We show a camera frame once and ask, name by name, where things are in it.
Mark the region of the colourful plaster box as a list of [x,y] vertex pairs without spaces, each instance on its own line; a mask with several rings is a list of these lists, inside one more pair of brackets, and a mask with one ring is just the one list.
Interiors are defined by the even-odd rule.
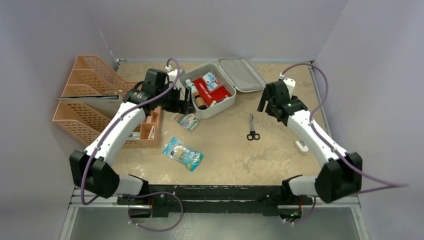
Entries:
[[191,132],[201,121],[195,114],[175,114],[172,119],[182,128]]

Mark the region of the brown orange-capped bottle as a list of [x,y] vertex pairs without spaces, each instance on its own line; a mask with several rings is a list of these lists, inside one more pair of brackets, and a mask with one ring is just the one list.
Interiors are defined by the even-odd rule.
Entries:
[[206,104],[205,100],[200,94],[194,95],[194,103],[200,110],[205,110],[208,108],[208,105]]

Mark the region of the white green-label bottle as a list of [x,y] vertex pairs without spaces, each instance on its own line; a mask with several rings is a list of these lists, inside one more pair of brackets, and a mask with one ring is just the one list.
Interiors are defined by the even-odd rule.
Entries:
[[198,92],[196,85],[190,79],[186,79],[185,83],[186,83],[186,86],[190,89],[190,92],[192,95]]

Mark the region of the black handled scissors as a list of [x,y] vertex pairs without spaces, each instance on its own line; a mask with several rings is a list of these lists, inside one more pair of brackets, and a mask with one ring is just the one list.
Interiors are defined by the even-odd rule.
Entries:
[[261,138],[259,133],[256,133],[255,127],[254,127],[254,116],[252,113],[249,114],[249,133],[246,135],[246,138],[248,141],[257,141]]

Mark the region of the red first aid pouch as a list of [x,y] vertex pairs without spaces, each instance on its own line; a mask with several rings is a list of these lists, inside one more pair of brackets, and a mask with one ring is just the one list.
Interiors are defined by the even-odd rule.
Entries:
[[210,106],[213,101],[219,103],[225,98],[232,96],[224,86],[219,86],[213,91],[209,90],[202,78],[194,80],[193,83],[208,106]]

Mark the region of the clear wipe packets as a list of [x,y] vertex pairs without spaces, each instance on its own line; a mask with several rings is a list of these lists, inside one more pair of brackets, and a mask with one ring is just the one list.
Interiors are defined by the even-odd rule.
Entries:
[[218,88],[223,86],[223,83],[218,79],[218,77],[213,72],[207,72],[203,75],[202,80],[207,86],[207,89],[210,92],[216,91]]

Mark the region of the blue cotton swab bag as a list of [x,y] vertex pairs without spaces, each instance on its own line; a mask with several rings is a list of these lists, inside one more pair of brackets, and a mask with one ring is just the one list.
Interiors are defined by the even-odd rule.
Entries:
[[202,162],[204,154],[184,144],[177,137],[173,137],[166,145],[162,153],[183,164],[189,171],[193,172]]

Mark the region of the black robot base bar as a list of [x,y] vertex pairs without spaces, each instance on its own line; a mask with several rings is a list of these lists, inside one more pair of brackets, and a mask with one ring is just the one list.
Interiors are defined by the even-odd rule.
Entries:
[[170,213],[261,214],[265,217],[301,217],[299,206],[310,207],[313,199],[289,196],[281,185],[169,185],[151,184],[141,192],[149,197],[121,193],[117,204],[151,206],[154,218]]

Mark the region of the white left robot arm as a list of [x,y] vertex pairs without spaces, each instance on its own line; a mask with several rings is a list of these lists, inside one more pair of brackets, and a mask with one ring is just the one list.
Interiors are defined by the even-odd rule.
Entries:
[[148,181],[130,174],[119,175],[113,169],[116,156],[130,134],[157,107],[171,113],[188,113],[193,106],[188,93],[181,99],[182,69],[169,72],[150,68],[123,97],[120,107],[101,134],[83,151],[69,157],[75,186],[98,197],[129,195],[138,205],[149,199]]

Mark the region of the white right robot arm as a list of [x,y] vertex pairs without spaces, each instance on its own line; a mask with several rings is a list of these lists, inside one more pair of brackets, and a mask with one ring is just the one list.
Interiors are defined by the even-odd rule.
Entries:
[[312,152],[320,166],[317,176],[297,175],[282,181],[280,196],[288,204],[300,196],[319,197],[331,203],[362,188],[361,156],[339,146],[317,124],[306,105],[293,95],[294,80],[278,80],[266,84],[257,110],[275,117],[296,133]]

